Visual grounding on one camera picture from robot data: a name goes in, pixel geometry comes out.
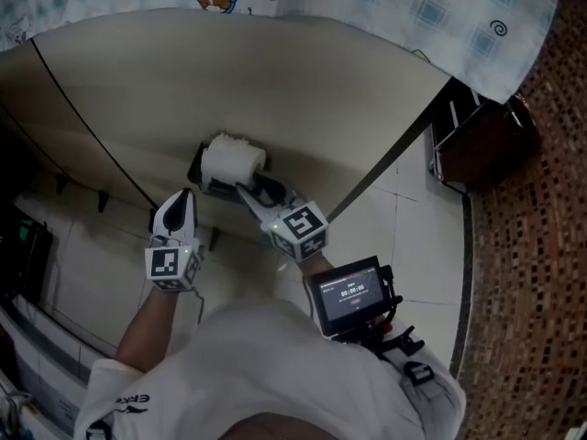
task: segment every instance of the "white tile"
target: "white tile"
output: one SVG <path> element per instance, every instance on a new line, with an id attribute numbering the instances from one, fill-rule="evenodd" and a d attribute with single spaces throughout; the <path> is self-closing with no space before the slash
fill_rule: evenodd
<path id="1" fill-rule="evenodd" d="M 31 340 L 17 324 L 0 308 L 0 325 L 5 329 L 15 345 L 15 351 L 34 371 L 39 371 L 39 352 Z"/>
<path id="2" fill-rule="evenodd" d="M 61 263 L 60 261 L 55 258 L 55 256 L 50 252 L 47 258 L 47 265 L 45 267 L 45 276 L 43 278 L 43 287 L 41 289 L 40 298 L 43 302 L 47 302 L 51 305 L 56 303 L 57 299 L 57 290 L 59 288 L 60 282 L 60 272 L 61 272 Z"/>
<path id="3" fill-rule="evenodd" d="M 89 346 L 92 350 L 95 350 L 99 355 L 113 358 L 116 353 L 116 347 L 108 344 L 106 341 L 100 339 L 98 336 L 93 335 L 87 329 L 76 324 L 70 318 L 57 311 L 45 302 L 41 302 L 43 311 L 48 314 L 57 324 L 62 326 L 65 330 L 72 333 L 73 336 L 77 337 L 81 342 Z"/>
<path id="4" fill-rule="evenodd" d="M 76 181 L 94 190 L 105 189 L 132 204 L 146 202 L 90 134 L 79 127 L 61 126 L 55 118 L 49 122 L 52 124 L 25 123 L 25 128 L 50 156 L 60 159 Z"/>
<path id="5" fill-rule="evenodd" d="M 461 217 L 397 198 L 394 286 L 408 300 L 460 303 L 464 261 Z"/>
<path id="6" fill-rule="evenodd" d="M 245 272 L 205 259 L 195 276 L 194 285 L 205 299 L 203 318 L 216 308 L 243 298 L 271 296 L 273 275 Z M 145 281 L 140 296 L 142 305 L 150 294 L 152 283 Z M 172 354 L 185 347 L 197 328 L 200 301 L 191 291 L 179 295 L 173 318 L 172 337 L 168 353 Z"/>
<path id="7" fill-rule="evenodd" d="M 80 356 L 80 342 L 75 336 L 72 336 L 63 328 L 59 327 L 43 312 L 38 312 L 34 321 L 35 327 L 49 339 L 55 346 L 60 348 L 73 360 L 78 360 Z"/>
<path id="8" fill-rule="evenodd" d="M 214 251 L 206 251 L 205 256 L 236 270 L 272 275 L 277 269 L 279 253 L 273 247 L 220 233 Z"/>
<path id="9" fill-rule="evenodd" d="M 39 354 L 39 375 L 43 381 L 57 390 L 78 408 L 85 397 L 83 383 L 57 365 L 50 357 Z"/>
<path id="10" fill-rule="evenodd" d="M 37 318 L 37 307 L 33 303 L 28 302 L 22 295 L 17 295 L 12 303 L 23 317 L 27 318 L 32 324 L 35 323 Z"/>
<path id="11" fill-rule="evenodd" d="M 150 209 L 119 201 L 110 197 L 102 213 L 98 212 L 98 192 L 83 189 L 80 194 L 78 216 L 150 239 Z"/>
<path id="12" fill-rule="evenodd" d="M 179 352 L 188 344 L 198 326 L 201 302 L 193 291 L 179 294 L 175 316 L 173 317 L 172 336 L 167 348 L 168 355 Z"/>
<path id="13" fill-rule="evenodd" d="M 25 430 L 32 433 L 36 440 L 71 440 L 55 423 L 44 417 L 36 409 L 23 406 L 20 422 Z"/>
<path id="14" fill-rule="evenodd" d="M 99 354 L 89 347 L 82 346 L 80 351 L 80 365 L 83 365 L 87 369 L 91 369 L 94 362 L 101 358 L 104 358 L 102 354 Z"/>
<path id="15" fill-rule="evenodd" d="M 67 185 L 63 189 L 61 195 L 57 194 L 57 176 L 49 174 L 46 171 L 38 170 L 35 173 L 32 181 L 28 185 L 28 188 L 47 199 L 70 199 L 72 189 L 68 187 L 71 182 L 67 182 Z"/>
<path id="16" fill-rule="evenodd" d="M 148 245 L 111 226 L 76 221 L 61 266 L 56 309 L 117 346 L 138 307 Z"/>
<path id="17" fill-rule="evenodd" d="M 205 254 L 207 255 L 210 239 L 212 238 L 212 227 L 198 224 L 197 235 L 200 240 L 200 245 L 205 247 Z"/>
<path id="18" fill-rule="evenodd" d="M 310 300 L 308 300 L 308 295 L 305 293 L 304 285 L 301 279 L 277 279 L 273 283 L 273 297 L 293 303 L 308 316 L 310 316 L 310 304 L 312 304 L 312 306 L 314 307 L 314 321 L 317 325 L 319 325 L 318 315 L 316 313 L 316 306 L 314 305 L 313 297 L 310 293 L 310 298 L 312 298 L 312 302 L 310 302 Z"/>
<path id="19" fill-rule="evenodd" d="M 397 161 L 390 165 L 371 186 L 388 193 L 397 193 Z"/>
<path id="20" fill-rule="evenodd" d="M 458 215 L 461 209 L 461 195 L 438 182 L 428 171 L 432 158 L 432 140 L 426 130 L 408 147 L 397 163 L 397 193 L 442 208 Z"/>
<path id="21" fill-rule="evenodd" d="M 331 225 L 324 255 L 334 266 L 377 256 L 390 263 L 395 234 L 395 195 L 375 188 L 365 191 Z"/>
<path id="22" fill-rule="evenodd" d="M 417 337 L 423 339 L 448 368 L 455 346 L 459 313 L 460 305 L 457 304 L 402 302 L 397 307 L 396 316 L 405 325 L 413 325 Z"/>

